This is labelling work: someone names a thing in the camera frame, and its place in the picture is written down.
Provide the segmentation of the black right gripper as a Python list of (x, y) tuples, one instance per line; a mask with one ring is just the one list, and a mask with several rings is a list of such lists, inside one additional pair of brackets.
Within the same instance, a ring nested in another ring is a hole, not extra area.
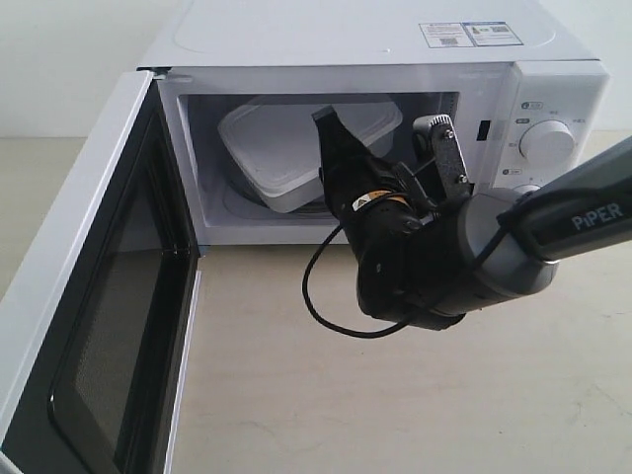
[(444, 202), (427, 192), (413, 169), (375, 156), (332, 106), (312, 118), (319, 139), (324, 200), (337, 220), (327, 242), (340, 233), (349, 242), (408, 235), (442, 215)]

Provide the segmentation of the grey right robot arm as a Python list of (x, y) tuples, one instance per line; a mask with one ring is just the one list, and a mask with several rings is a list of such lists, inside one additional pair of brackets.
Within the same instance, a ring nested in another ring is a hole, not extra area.
[(527, 193), (470, 182), (452, 120), (413, 125), (419, 167), (375, 156), (335, 109), (313, 115), (324, 200), (356, 262), (356, 300), (387, 333), (441, 331), (538, 293), (561, 260), (631, 237), (631, 143)]

